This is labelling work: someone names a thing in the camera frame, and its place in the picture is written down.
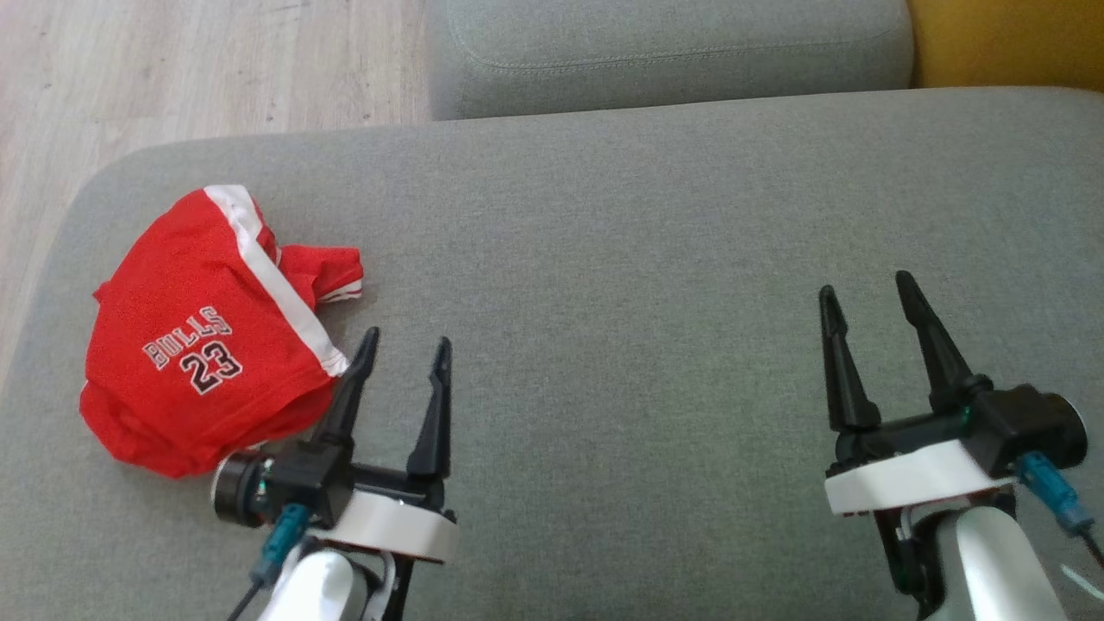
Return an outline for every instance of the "gray ottoman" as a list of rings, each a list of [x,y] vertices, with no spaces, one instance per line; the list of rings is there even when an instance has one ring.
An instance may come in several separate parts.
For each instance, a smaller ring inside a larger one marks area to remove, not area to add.
[[[436,118],[904,88],[904,0],[429,0]]]
[[[206,481],[114,462],[76,411],[92,291],[173,200],[242,182],[285,240],[363,252],[375,301],[323,315],[347,351],[383,330],[360,460],[401,466],[453,338],[460,552],[416,570],[410,619],[911,620],[872,522],[824,496],[817,291],[889,418],[927,407],[907,269],[976,370],[1100,436],[1102,119],[1075,91],[912,91],[127,157],[73,204],[0,400],[0,617],[221,619],[245,590],[262,534],[219,523]],[[1071,478],[1104,513],[1102,465]],[[1092,561],[1021,514],[1069,613],[1098,618],[1059,570],[1098,583]]]

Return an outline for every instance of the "wooden floor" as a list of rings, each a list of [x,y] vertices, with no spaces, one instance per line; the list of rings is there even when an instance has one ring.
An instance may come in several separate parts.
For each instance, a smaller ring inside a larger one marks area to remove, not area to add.
[[[0,388],[79,187],[142,147],[428,117],[425,0],[0,0]]]

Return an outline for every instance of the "cushion seam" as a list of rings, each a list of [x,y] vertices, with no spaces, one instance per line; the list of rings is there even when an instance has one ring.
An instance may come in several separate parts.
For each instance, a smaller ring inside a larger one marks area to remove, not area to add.
[[[899,8],[895,15],[896,23],[889,27],[888,29],[871,34],[869,36],[863,36],[860,39],[836,39],[828,41],[798,41],[798,42],[787,42],[787,43],[762,43],[755,45],[720,45],[720,46],[705,46],[705,48],[692,48],[689,50],[680,50],[677,52],[656,52],[646,54],[628,54],[623,56],[599,56],[596,59],[582,59],[575,61],[551,61],[545,63],[505,63],[496,62],[489,59],[485,59],[477,54],[471,46],[464,40],[459,34],[459,30],[456,28],[456,20],[453,15],[453,6],[450,2],[445,2],[445,12],[448,20],[448,31],[456,46],[467,56],[470,61],[476,64],[482,65],[484,69],[489,71],[497,71],[498,73],[509,73],[512,70],[520,70],[519,72],[528,73],[539,73],[540,70],[556,70],[550,73],[564,73],[569,71],[582,71],[586,69],[601,69],[603,66],[629,66],[629,65],[647,65],[660,62],[677,62],[681,60],[698,59],[698,57],[715,57],[724,55],[744,55],[756,52],[795,52],[804,51],[817,48],[828,48],[835,45],[861,45],[866,43],[872,43],[879,39],[882,39],[889,34],[901,32],[904,30],[904,25],[901,23],[902,11]]]

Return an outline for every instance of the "mustard yellow fabric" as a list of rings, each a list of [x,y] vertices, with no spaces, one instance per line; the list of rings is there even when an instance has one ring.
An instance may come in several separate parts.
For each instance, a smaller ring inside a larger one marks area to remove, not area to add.
[[[914,86],[1104,92],[1104,0],[909,0]]]

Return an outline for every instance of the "black cable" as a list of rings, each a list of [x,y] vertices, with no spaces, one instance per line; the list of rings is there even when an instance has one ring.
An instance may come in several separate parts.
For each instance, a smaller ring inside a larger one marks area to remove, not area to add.
[[[254,582],[253,586],[250,587],[250,590],[245,592],[245,597],[242,598],[242,601],[237,602],[237,608],[234,609],[234,612],[230,613],[230,617],[226,618],[226,621],[237,621],[237,618],[241,617],[243,612],[245,612],[245,609],[248,608],[250,602],[253,601],[253,598],[257,597],[257,591],[259,590],[261,590],[261,582]]]
[[[1081,538],[1085,541],[1085,547],[1089,548],[1089,554],[1093,555],[1096,562],[1104,569],[1104,552],[1101,551],[1100,545],[1096,544],[1096,539],[1093,538],[1092,534],[1087,528],[1078,531]]]

